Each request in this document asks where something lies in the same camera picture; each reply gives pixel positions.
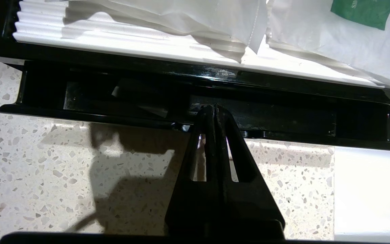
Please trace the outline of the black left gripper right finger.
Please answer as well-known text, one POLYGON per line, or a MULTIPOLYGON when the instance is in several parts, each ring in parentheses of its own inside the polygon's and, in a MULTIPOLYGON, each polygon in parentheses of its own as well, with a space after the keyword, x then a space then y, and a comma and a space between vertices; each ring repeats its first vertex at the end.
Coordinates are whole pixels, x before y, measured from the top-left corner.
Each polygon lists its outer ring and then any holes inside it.
POLYGON ((234 238, 283 238, 285 220, 232 114, 215 106, 221 225, 234 238))

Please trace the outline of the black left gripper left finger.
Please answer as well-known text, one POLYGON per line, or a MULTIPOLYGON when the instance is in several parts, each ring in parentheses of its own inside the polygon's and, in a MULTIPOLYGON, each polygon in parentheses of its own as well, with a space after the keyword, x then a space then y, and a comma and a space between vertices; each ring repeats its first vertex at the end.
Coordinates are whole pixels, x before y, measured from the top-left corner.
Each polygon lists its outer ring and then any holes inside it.
POLYGON ((218 183, 218 156, 215 140, 215 108, 201 109, 191 129, 191 135, 169 202, 165 223, 170 236, 208 237, 218 225, 221 204, 218 183), (197 162, 200 136, 205 135, 205 182, 192 180, 192 167, 197 162))

